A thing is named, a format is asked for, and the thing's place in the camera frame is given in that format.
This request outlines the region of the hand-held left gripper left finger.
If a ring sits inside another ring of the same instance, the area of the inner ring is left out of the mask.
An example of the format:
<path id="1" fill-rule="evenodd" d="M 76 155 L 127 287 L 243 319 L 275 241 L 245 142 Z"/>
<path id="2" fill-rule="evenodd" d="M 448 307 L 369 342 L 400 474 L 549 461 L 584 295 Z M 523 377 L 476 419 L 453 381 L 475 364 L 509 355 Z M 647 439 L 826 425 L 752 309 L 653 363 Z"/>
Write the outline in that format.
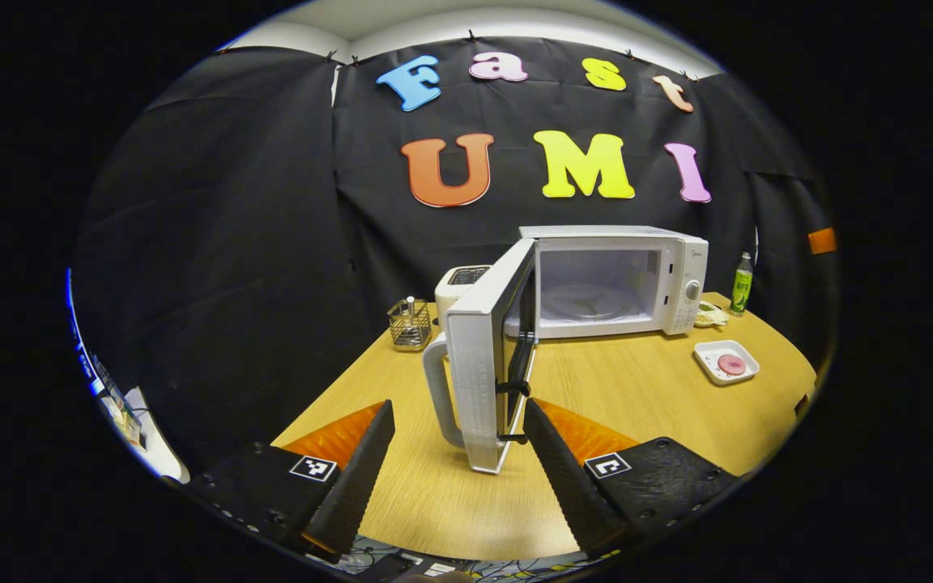
<path id="1" fill-rule="evenodd" d="M 184 484 L 231 525 L 320 560 L 351 553 L 395 432 L 375 402 L 282 446 L 255 442 Z"/>

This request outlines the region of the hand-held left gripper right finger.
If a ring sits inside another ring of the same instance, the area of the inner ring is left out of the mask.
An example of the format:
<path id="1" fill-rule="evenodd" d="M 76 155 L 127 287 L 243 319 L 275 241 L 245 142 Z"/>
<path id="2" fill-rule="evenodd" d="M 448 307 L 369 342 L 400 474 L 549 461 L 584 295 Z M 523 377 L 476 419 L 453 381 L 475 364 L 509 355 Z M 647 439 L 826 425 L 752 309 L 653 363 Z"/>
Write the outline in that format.
<path id="1" fill-rule="evenodd" d="M 523 432 L 591 558 L 659 542 L 741 481 L 669 436 L 640 442 L 539 398 L 526 403 Z"/>

